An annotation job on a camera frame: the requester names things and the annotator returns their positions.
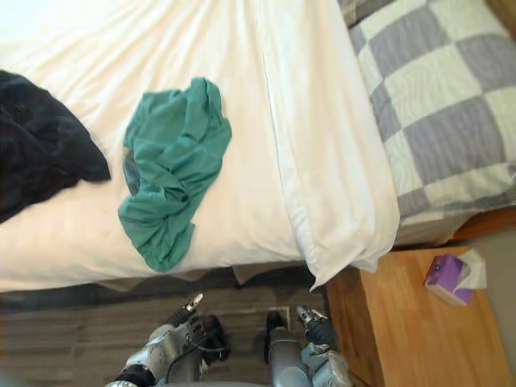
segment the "tissue box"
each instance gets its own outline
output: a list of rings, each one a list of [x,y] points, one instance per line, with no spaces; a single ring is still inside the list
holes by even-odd
[[[464,265],[462,260],[452,254],[436,256],[428,270],[425,287],[448,304],[466,305],[473,291],[471,289],[455,290]]]

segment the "checkered blanket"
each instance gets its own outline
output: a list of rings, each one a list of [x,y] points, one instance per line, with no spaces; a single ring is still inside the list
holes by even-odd
[[[393,0],[337,0],[342,17],[347,26],[351,27],[373,12],[381,9]]]
[[[403,219],[516,204],[516,44],[481,0],[398,0],[351,30]]]

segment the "teal shirt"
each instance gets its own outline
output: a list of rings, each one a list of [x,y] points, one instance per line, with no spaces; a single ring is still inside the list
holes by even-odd
[[[230,138],[218,87],[207,79],[194,78],[185,91],[143,95],[123,142],[134,164],[124,164],[132,196],[119,217],[154,270],[169,271],[187,253],[190,220],[218,176]]]

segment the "clothing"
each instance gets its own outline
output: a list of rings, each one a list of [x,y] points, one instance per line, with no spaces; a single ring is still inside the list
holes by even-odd
[[[110,179],[86,128],[47,90],[0,71],[0,223],[80,179]]]
[[[231,127],[218,87],[145,93],[124,138],[132,196],[119,208],[123,229],[148,266],[169,271],[189,249],[190,219],[218,176]]]

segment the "wooden bedside table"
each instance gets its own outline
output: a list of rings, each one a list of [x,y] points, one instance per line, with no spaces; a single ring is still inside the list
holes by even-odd
[[[350,268],[327,284],[339,350],[357,386],[512,385],[485,291],[449,306],[423,285],[434,256],[468,249],[391,252],[376,273]]]

